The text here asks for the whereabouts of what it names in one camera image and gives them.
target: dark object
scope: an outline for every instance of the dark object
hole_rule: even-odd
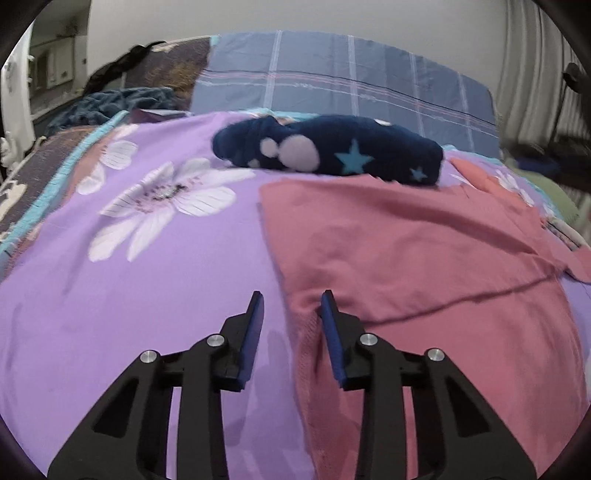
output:
[[[153,42],[145,47],[142,45],[131,47],[129,52],[94,72],[86,82],[82,95],[100,92],[110,82],[120,78],[123,73],[131,70],[146,58],[153,46],[160,45],[161,43],[165,43],[164,40]]]
[[[562,74],[562,79],[566,83],[566,86],[569,87],[575,93],[581,93],[580,90],[580,77],[581,71],[579,66],[576,63],[569,63],[566,67],[566,70]]]
[[[174,91],[169,87],[126,88],[93,93],[78,100],[66,111],[55,117],[45,131],[47,138],[61,130],[82,125],[102,125],[121,110],[173,109],[176,105]]]
[[[213,152],[238,167],[368,173],[420,185],[435,185],[443,161],[443,150],[433,140],[352,115],[321,115],[288,125],[272,116],[246,120],[218,132]]]
[[[177,479],[228,478],[220,391],[240,392],[252,373],[264,315],[254,292],[246,313],[185,352],[142,353],[109,387],[57,454],[49,480],[166,478],[173,387],[181,390]]]
[[[443,351],[401,352],[366,334],[330,290],[320,316],[335,378],[344,390],[365,390],[358,479],[406,478],[403,386],[413,392],[420,479],[537,478],[515,437]]]
[[[569,63],[563,80],[565,88],[579,94],[581,115],[590,130],[591,79],[576,64]],[[534,171],[561,185],[591,193],[591,141],[568,135],[556,136],[556,126],[557,121],[547,145],[515,144],[507,150],[522,170]]]

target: blanket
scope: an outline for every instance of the blanket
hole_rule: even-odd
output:
[[[400,350],[442,348],[538,473],[550,466],[588,403],[558,281],[566,265],[534,208],[465,184],[437,191],[369,176],[268,184],[261,205],[297,331],[296,389],[319,480],[354,478],[362,418],[361,394],[339,389],[323,346],[325,289]],[[415,478],[411,409],[406,417]]]
[[[288,125],[272,116],[246,120],[220,131],[213,152],[238,167],[337,176],[369,173],[423,185],[435,185],[443,159],[433,140],[352,115],[321,115]]]
[[[176,98],[169,87],[127,88],[93,93],[55,117],[47,126],[46,137],[79,125],[102,125],[121,110],[134,108],[174,109]]]

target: white flower pattern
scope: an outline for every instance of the white flower pattern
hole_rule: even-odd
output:
[[[80,195],[90,195],[98,192],[106,181],[105,167],[113,170],[123,170],[131,165],[131,159],[137,151],[138,146],[127,140],[115,141],[109,144],[100,156],[95,169],[80,181],[76,186],[76,191]]]
[[[177,212],[198,217],[219,213],[236,200],[235,192],[223,185],[254,176],[248,168],[214,170],[206,158],[187,160],[176,172],[173,164],[166,162],[100,211],[125,220],[100,230],[90,243],[88,256],[93,262],[106,260],[133,234],[127,250],[131,262]]]

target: light blue star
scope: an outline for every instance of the light blue star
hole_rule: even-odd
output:
[[[369,155],[362,155],[359,152],[359,143],[356,138],[351,142],[349,153],[335,153],[335,157],[343,163],[343,171],[341,172],[341,175],[347,175],[348,173],[363,174],[365,173],[363,171],[363,166],[374,159]]]
[[[419,167],[416,170],[414,168],[411,168],[410,174],[413,176],[413,180],[419,183],[421,183],[423,179],[427,178],[427,176],[423,173],[423,167]]]

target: pink cloth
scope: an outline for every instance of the pink cloth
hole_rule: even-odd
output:
[[[296,388],[319,480],[354,478],[362,417],[362,393],[339,390],[323,346],[314,311],[327,288],[396,348],[442,348],[537,471],[547,469],[587,401],[558,281],[567,265],[552,255],[534,209],[470,186],[420,189],[369,176],[271,183],[261,200],[295,324]],[[407,425],[413,478],[412,409]]]

